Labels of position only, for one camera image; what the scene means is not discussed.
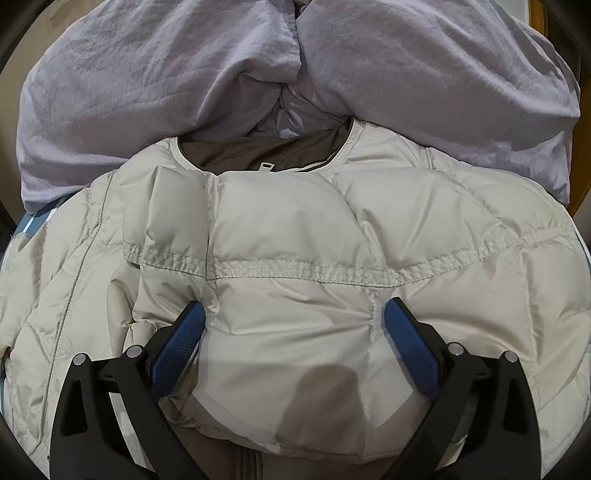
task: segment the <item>brown lining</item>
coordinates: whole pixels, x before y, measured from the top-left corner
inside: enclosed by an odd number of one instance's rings
[[[341,127],[294,138],[239,137],[194,141],[183,135],[178,139],[178,146],[189,162],[215,175],[231,170],[258,170],[262,163],[271,163],[273,171],[281,171],[326,162],[343,147],[352,126],[350,119]]]

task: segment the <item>blue gripper pad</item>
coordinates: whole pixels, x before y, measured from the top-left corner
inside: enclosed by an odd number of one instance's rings
[[[439,395],[439,364],[406,312],[394,299],[386,304],[384,323],[415,385],[434,401]]]
[[[177,319],[177,322],[181,322],[180,325],[152,364],[152,398],[161,398],[172,393],[205,330],[205,310],[200,303],[195,302],[192,308],[183,313],[184,316]]]

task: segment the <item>puffer jacket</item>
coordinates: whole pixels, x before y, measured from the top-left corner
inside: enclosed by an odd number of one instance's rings
[[[590,283],[570,217],[539,185],[385,128],[355,121],[332,160],[307,172],[217,176],[166,139],[9,246],[5,417],[48,474],[72,357],[145,344],[196,299],[206,332],[161,405],[206,473],[231,477],[210,460],[232,456],[221,441],[231,440],[257,452],[256,478],[370,479],[428,408],[385,333],[398,296],[446,342],[519,355],[545,472],[589,411]]]

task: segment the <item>white quilted jacket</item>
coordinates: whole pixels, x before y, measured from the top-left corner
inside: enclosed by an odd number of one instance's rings
[[[265,479],[371,479],[428,407],[385,333],[394,296],[446,342],[519,355],[551,467],[589,410],[590,275],[568,214],[530,180],[361,122],[308,173],[216,176],[163,140],[15,238],[0,275],[5,416],[47,473],[72,357],[145,344],[198,299],[202,344],[162,406],[190,449],[208,445],[206,472],[229,478],[208,464],[228,448],[212,437],[262,452]]]

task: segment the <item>silver screw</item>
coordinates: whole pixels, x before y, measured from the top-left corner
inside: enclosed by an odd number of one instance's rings
[[[144,351],[144,349],[141,348],[141,346],[133,345],[127,349],[127,351],[125,352],[125,355],[127,355],[129,358],[138,358],[142,354],[143,351]]]
[[[447,346],[447,349],[452,355],[460,356],[464,353],[464,347],[459,343],[453,342]]]
[[[515,352],[512,352],[511,350],[508,350],[505,352],[505,358],[511,362],[512,364],[514,364],[517,360],[519,360],[519,357],[517,356],[517,354]]]
[[[74,357],[74,365],[82,365],[84,362],[86,362],[86,355],[83,353],[79,353],[78,355],[76,355]]]

